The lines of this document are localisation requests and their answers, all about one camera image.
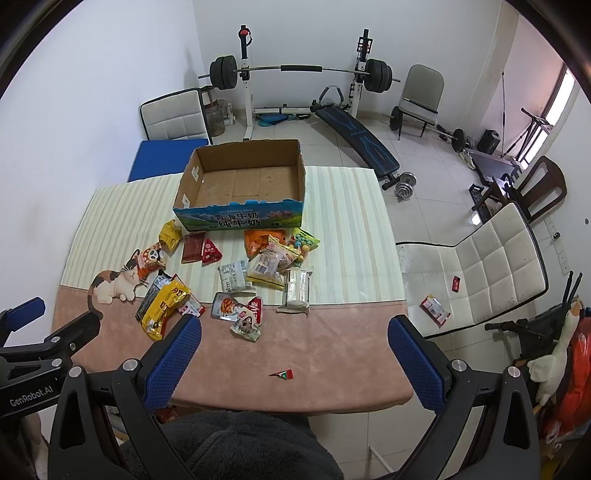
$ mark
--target weight plate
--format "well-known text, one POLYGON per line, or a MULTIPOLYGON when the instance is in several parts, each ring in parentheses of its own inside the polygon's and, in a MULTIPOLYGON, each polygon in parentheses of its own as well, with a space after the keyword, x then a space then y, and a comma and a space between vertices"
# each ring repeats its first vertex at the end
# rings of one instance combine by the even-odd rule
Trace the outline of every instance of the weight plate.
POLYGON ((238 72, 236 69, 236 59, 234 55, 227 55, 222 60, 222 80, 227 89, 236 87, 238 83, 238 72))
POLYGON ((402 124, 402 112, 395 106, 390 115, 390 130, 397 132, 402 124))
POLYGON ((400 181, 403 183, 408 183, 411 187, 414 187, 417 184, 417 178, 409 171, 406 171, 400 175, 400 181))
POLYGON ((461 128, 453 131, 452 148, 454 152, 461 152, 466 148, 466 133, 461 128))
POLYGON ((379 91, 379 84, 382 82, 382 67, 378 60, 369 59, 365 63, 367 75, 363 80, 363 85, 368 92, 379 91))
POLYGON ((209 66, 209 81, 215 88, 225 90, 226 86, 222 80, 222 60, 223 57, 218 57, 209 66))

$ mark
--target white leather chair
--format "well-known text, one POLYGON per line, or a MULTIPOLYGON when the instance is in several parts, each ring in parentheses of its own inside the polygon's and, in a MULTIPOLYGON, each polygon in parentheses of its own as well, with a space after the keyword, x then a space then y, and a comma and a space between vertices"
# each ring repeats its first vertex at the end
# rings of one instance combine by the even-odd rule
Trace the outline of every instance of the white leather chair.
POLYGON ((424 337, 486 322, 548 290, 540 249, 516 203, 453 247, 401 242, 397 249, 408 318, 424 337), (441 328, 420 305, 428 294, 452 314, 441 328))

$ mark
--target striped tablecloth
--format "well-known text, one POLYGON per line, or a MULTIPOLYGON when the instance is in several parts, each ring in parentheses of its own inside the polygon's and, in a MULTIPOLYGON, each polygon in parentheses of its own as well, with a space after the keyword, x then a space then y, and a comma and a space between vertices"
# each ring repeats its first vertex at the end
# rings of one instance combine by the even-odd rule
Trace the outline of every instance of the striped tablecloth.
MULTIPOLYGON (((74 237, 61 284, 88 289, 98 272, 120 270, 137 248, 157 242, 162 225, 174 218, 180 178, 166 175, 97 190, 74 237)), ((314 270, 312 304, 405 299, 394 236, 373 170, 306 167, 302 228, 321 240, 304 262, 314 270)), ((246 256, 242 231, 207 235, 223 254, 221 263, 246 256)), ((168 258, 166 271, 177 273, 199 300, 211 302, 221 290, 220 263, 181 264, 182 250, 181 244, 168 258)), ((145 293, 138 286, 137 296, 145 293)), ((257 293, 266 305, 281 303, 279 290, 257 286, 257 293)))

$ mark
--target orange snack bag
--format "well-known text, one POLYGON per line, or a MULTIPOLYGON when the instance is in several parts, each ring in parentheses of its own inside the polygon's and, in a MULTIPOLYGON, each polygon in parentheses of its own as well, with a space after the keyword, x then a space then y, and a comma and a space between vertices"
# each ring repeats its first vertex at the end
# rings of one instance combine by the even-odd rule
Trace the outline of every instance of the orange snack bag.
POLYGON ((277 238, 281 245, 285 245, 285 230, 244 230, 244 247, 249 260, 269 244, 269 235, 277 238))

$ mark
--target wooden chair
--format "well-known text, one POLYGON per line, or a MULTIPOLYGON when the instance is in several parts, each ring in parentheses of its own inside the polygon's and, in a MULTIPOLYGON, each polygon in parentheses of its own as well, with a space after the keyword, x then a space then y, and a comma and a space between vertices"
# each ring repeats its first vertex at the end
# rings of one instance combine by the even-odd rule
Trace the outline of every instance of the wooden chair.
POLYGON ((501 202, 503 206, 509 202, 516 202, 523 210, 527 221, 532 223, 544 216, 551 208, 558 205, 566 197, 567 189, 564 175, 560 167, 545 155, 538 158, 527 169, 525 178, 517 186, 514 186, 513 176, 503 176, 502 179, 495 178, 494 180, 488 190, 484 192, 480 201, 472 207, 472 210, 477 211, 487 198, 501 202), (542 166, 545 166, 545 174, 530 187, 532 178, 542 166), (544 199, 556 188, 560 189, 560 193, 555 199, 535 212, 530 211, 532 206, 544 199))

